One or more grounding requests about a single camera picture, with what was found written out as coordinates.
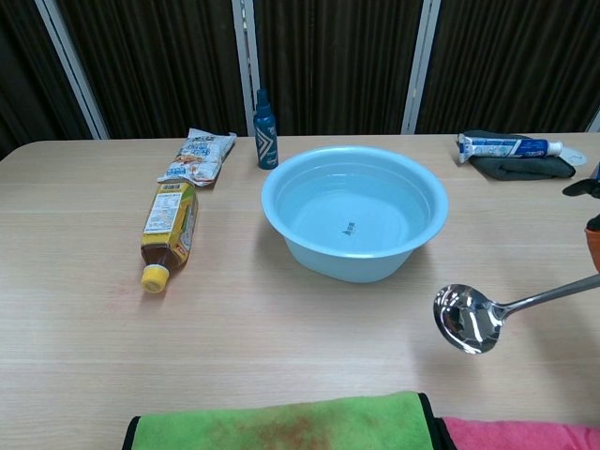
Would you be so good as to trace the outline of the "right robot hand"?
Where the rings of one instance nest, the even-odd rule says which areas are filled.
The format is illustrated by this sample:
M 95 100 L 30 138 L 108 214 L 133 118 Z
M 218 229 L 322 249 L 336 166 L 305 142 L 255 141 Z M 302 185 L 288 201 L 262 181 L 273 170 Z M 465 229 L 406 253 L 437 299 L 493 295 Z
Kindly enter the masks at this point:
M 586 178 L 565 187 L 562 194 L 568 197 L 577 197 L 589 195 L 596 200 L 599 199 L 599 180 L 595 178 Z M 596 271 L 600 270 L 600 249 L 599 249 L 599 215 L 588 220 L 585 229 L 587 247 L 590 252 L 592 263 Z

